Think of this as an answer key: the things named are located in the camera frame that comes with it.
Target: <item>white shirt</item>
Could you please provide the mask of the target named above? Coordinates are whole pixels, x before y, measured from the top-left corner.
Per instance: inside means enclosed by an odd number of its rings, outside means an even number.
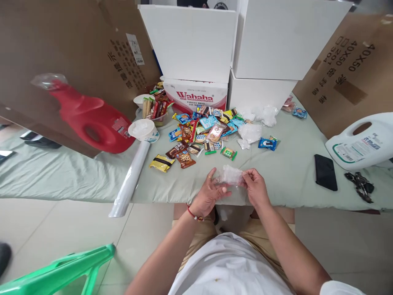
[[[177,274],[168,295],[292,294],[268,261],[243,238],[221,234],[207,242]],[[364,295],[337,281],[320,295]]]

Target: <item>person's left hand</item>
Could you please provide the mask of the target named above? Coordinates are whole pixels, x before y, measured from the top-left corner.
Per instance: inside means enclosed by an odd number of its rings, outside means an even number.
[[[194,201],[190,206],[190,211],[195,216],[206,217],[213,210],[217,200],[229,197],[232,194],[232,192],[227,190],[226,184],[214,184],[212,178],[216,170],[216,168],[213,168],[209,172],[205,182],[203,183],[203,186],[201,187],[201,190],[194,198]]]

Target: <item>cardboard box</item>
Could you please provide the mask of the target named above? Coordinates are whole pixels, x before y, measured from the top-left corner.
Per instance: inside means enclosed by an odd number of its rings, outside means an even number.
[[[293,93],[327,138],[393,111],[393,17],[348,14]]]
[[[296,83],[297,81],[292,80],[238,79],[231,70],[228,91],[229,108],[272,105],[281,109]]]
[[[233,60],[236,77],[303,79],[351,5],[345,1],[242,1]]]
[[[164,89],[174,100],[174,107],[182,113],[192,114],[197,105],[207,105],[225,111],[228,83],[165,79]]]
[[[228,83],[235,11],[141,5],[165,78]]]
[[[34,76],[62,73],[80,93],[104,99],[130,119],[137,108],[133,98],[159,81],[133,0],[15,0],[2,5],[0,19],[0,116],[89,157],[99,151],[61,120],[57,100],[30,84]],[[137,40],[143,62],[134,58],[136,43],[126,33]]]

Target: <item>khaki shorts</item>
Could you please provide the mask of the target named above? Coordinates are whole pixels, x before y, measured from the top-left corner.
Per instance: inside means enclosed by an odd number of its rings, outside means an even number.
[[[172,227],[175,225],[177,220],[172,222]],[[295,232],[295,225],[288,224],[290,229]],[[188,259],[196,251],[198,251],[203,245],[205,245],[208,241],[215,238],[217,236],[216,228],[213,224],[210,216],[205,218],[205,221],[199,222],[199,227],[195,232],[194,238],[191,242],[191,245],[187,251],[186,256],[181,263],[179,271],[181,271],[184,265],[187,263]],[[281,267],[280,262],[278,261],[276,252],[271,245],[265,228],[262,226],[262,223],[259,219],[250,218],[244,228],[243,231],[239,233],[239,236],[248,241],[251,246],[258,251],[276,270],[276,272],[282,277],[282,279],[287,283],[290,289],[292,286],[289,284],[287,276],[284,273],[284,270]]]

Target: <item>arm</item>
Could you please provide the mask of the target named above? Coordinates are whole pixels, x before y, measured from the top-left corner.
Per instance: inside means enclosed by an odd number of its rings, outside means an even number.
[[[195,216],[207,216],[217,200],[231,194],[231,192],[227,192],[225,186],[215,186],[212,183],[215,171],[216,168],[210,171],[190,206],[190,211]],[[184,212],[138,271],[125,295],[168,294],[197,227],[198,221],[189,212]]]
[[[300,242],[270,203],[263,177],[256,169],[243,173],[248,197],[258,213],[278,260],[297,294],[319,294],[331,278]]]

